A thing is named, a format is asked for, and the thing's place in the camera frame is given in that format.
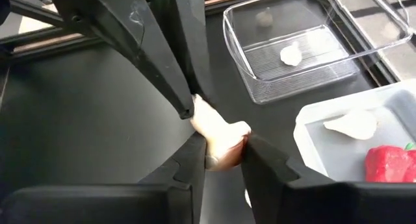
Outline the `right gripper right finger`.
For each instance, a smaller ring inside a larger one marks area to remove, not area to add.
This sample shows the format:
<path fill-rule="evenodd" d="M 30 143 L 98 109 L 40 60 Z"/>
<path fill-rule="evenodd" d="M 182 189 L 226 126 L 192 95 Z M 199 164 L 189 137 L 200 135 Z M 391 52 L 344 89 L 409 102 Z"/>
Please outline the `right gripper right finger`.
<path fill-rule="evenodd" d="M 335 182 L 255 134 L 242 173 L 256 224 L 416 224 L 415 183 Z"/>

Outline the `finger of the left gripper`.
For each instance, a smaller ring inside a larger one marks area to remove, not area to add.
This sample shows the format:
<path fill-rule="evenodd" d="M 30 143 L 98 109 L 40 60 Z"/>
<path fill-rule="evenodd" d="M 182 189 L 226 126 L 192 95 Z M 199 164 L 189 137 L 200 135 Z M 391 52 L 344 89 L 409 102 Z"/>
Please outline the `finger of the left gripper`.
<path fill-rule="evenodd" d="M 53 0 L 67 27 L 98 36 L 136 67 L 179 117 L 193 116 L 185 76 L 146 0 Z"/>
<path fill-rule="evenodd" d="M 151 0 L 151 9 L 190 92 L 213 105 L 215 91 L 209 63 L 205 0 Z"/>

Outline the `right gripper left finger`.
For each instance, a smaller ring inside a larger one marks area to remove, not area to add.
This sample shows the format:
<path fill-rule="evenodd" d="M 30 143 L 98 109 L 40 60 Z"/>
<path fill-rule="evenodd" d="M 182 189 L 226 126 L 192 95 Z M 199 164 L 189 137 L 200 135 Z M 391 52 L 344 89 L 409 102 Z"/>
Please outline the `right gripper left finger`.
<path fill-rule="evenodd" d="M 0 224 L 199 224 L 205 146 L 191 135 L 136 184 L 22 188 L 0 204 Z"/>

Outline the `red bell pepper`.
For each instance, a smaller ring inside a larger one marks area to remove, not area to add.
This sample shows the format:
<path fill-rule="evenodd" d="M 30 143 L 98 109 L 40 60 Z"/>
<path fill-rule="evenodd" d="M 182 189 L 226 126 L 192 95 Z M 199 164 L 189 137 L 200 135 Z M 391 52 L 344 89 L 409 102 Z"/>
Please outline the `red bell pepper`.
<path fill-rule="evenodd" d="M 416 144 L 380 145 L 365 157 L 367 182 L 416 182 Z"/>

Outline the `large beige garlic bulb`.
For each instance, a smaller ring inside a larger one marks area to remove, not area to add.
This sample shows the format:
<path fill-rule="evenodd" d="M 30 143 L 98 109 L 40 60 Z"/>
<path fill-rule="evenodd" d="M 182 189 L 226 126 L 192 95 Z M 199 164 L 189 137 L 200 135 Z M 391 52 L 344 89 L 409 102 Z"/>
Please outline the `large beige garlic bulb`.
<path fill-rule="evenodd" d="M 353 139 L 368 140 L 374 136 L 378 120 L 367 110 L 351 110 L 342 117 L 325 121 L 323 125 L 328 130 L 340 132 Z"/>

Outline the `white garlic bulb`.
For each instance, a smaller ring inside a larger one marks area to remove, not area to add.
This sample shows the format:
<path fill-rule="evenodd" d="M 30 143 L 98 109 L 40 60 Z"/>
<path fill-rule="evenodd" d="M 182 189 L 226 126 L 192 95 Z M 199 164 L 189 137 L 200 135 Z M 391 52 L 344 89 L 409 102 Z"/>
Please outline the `white garlic bulb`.
<path fill-rule="evenodd" d="M 284 47 L 280 51 L 281 61 L 288 66 L 297 66 L 302 61 L 302 52 L 299 49 L 298 42 L 293 42 L 291 45 Z"/>

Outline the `brown cap mushroom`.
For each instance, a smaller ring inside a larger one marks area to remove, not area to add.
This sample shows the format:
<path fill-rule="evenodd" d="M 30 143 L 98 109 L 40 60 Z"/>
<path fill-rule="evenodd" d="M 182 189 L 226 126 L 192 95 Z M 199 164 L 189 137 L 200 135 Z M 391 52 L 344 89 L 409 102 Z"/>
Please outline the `brown cap mushroom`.
<path fill-rule="evenodd" d="M 198 94 L 192 99 L 194 115 L 190 123 L 207 142 L 205 168 L 220 171 L 238 166 L 242 160 L 242 150 L 252 131 L 251 127 L 245 121 L 228 123 Z"/>

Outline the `frosted plastic bin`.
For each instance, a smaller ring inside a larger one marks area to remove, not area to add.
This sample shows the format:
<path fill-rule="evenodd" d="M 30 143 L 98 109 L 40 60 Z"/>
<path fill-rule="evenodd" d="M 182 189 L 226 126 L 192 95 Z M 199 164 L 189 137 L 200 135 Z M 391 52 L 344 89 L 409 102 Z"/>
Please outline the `frosted plastic bin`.
<path fill-rule="evenodd" d="M 372 138 L 356 140 L 324 127 L 352 110 L 366 110 L 376 118 Z M 293 136 L 307 167 L 335 181 L 364 181 L 368 150 L 416 145 L 416 79 L 306 105 L 296 117 Z"/>

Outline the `clear plastic bin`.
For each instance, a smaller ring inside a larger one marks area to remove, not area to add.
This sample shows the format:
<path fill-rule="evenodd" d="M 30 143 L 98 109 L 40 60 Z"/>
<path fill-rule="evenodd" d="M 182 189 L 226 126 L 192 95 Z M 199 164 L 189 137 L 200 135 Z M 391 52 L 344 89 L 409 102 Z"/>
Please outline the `clear plastic bin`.
<path fill-rule="evenodd" d="M 223 13 L 228 51 L 252 101 L 258 105 L 355 77 L 379 51 L 407 42 L 408 14 L 387 0 L 370 1 L 393 35 L 375 43 L 347 0 L 247 0 Z M 302 61 L 288 66 L 280 51 L 298 42 Z"/>

